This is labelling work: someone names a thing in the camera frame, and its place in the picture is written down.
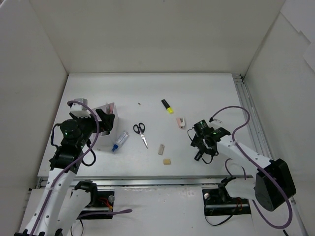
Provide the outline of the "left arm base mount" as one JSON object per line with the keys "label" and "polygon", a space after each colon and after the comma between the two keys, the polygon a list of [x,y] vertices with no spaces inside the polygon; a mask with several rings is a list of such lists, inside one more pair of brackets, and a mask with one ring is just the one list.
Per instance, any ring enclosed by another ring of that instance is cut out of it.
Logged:
{"label": "left arm base mount", "polygon": [[77,220],[112,219],[115,190],[99,188],[91,180],[78,182],[71,189],[70,211]]}

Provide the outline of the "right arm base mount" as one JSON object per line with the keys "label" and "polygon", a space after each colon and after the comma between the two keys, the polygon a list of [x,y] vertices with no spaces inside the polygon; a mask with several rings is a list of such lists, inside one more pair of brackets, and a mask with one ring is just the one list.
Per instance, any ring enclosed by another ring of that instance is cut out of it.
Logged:
{"label": "right arm base mount", "polygon": [[230,197],[226,185],[235,177],[224,178],[216,188],[203,188],[203,203],[205,216],[231,216],[251,214],[249,200]]}

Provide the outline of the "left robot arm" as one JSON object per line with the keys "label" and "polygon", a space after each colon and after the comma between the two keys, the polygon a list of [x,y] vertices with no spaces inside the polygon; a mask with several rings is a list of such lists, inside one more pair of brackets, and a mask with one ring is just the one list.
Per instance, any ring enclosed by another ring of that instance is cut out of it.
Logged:
{"label": "left robot arm", "polygon": [[50,159],[46,187],[22,236],[65,236],[83,208],[98,201],[97,185],[84,180],[75,186],[69,204],[63,205],[84,156],[92,151],[101,132],[112,130],[115,115],[88,108],[72,110],[70,116],[59,124],[63,139]]}

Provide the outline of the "blue black highlighter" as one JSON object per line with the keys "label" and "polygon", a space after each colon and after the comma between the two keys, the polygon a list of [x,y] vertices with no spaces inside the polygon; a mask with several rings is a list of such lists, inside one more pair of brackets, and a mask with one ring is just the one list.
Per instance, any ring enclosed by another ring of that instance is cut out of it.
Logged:
{"label": "blue black highlighter", "polygon": [[196,154],[196,156],[194,157],[195,161],[199,161],[202,158],[204,152],[202,152],[201,150],[198,151],[198,153]]}

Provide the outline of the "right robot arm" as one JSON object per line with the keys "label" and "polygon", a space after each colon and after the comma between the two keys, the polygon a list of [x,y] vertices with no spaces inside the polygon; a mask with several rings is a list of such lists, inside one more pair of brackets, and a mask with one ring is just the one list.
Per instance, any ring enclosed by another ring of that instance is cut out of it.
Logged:
{"label": "right robot arm", "polygon": [[218,197],[228,203],[234,198],[257,201],[265,210],[274,211],[286,199],[296,194],[289,167],[282,159],[272,160],[237,141],[232,134],[219,127],[209,127],[205,120],[194,124],[191,146],[198,149],[196,160],[204,154],[224,155],[240,165],[251,178],[225,178],[219,184]]}

